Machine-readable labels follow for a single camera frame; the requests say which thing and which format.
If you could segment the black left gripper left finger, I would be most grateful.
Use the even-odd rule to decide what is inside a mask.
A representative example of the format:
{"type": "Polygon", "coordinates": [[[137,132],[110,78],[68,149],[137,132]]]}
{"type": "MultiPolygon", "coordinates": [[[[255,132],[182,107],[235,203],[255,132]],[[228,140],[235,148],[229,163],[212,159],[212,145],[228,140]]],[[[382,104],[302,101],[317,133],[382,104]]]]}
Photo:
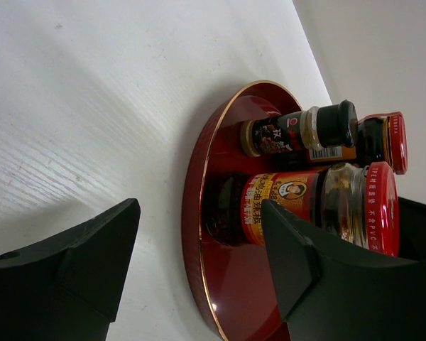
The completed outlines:
{"type": "Polygon", "coordinates": [[[141,208],[130,198],[0,255],[0,340],[105,340],[116,320],[141,208]]]}

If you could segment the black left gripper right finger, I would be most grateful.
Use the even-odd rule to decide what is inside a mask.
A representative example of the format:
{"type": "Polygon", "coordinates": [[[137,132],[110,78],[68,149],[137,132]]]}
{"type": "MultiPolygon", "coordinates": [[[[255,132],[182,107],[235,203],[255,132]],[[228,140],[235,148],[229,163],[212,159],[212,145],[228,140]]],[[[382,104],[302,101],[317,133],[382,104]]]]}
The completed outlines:
{"type": "Polygon", "coordinates": [[[261,214],[292,340],[426,340],[426,205],[400,199],[401,257],[345,242],[272,200],[261,214]]]}

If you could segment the short red lid chili jar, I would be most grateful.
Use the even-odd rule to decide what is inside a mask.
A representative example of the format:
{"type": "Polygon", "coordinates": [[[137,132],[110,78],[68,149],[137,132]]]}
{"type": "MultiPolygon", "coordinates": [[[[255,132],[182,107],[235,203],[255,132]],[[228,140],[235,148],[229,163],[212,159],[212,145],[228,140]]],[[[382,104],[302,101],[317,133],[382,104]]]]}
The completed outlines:
{"type": "Polygon", "coordinates": [[[337,163],[324,170],[215,178],[204,193],[203,224],[221,244],[262,245],[264,200],[358,247],[398,255],[397,186],[385,161],[364,167],[337,163]]]}

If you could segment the tall red lid chili jar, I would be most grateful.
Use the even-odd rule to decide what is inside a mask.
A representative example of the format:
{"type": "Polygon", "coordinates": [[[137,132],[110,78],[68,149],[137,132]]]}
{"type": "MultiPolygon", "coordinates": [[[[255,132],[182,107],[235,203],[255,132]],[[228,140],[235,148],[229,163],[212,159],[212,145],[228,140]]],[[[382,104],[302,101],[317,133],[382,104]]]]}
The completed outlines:
{"type": "Polygon", "coordinates": [[[320,151],[281,153],[274,156],[279,171],[323,169],[335,163],[369,166],[385,161],[397,175],[408,169],[408,148],[405,121],[401,112],[372,114],[358,123],[358,140],[351,148],[344,146],[324,148],[320,151]]]}

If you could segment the black cap pepper jar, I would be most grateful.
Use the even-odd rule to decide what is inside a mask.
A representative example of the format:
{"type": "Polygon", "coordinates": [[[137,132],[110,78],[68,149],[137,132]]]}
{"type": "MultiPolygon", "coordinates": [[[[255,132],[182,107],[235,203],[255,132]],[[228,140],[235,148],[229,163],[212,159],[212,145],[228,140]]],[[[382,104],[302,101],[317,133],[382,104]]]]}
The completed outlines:
{"type": "Polygon", "coordinates": [[[251,157],[262,154],[321,151],[329,147],[353,147],[358,139],[358,119],[353,102],[311,107],[290,114],[241,125],[240,141],[251,157]]]}

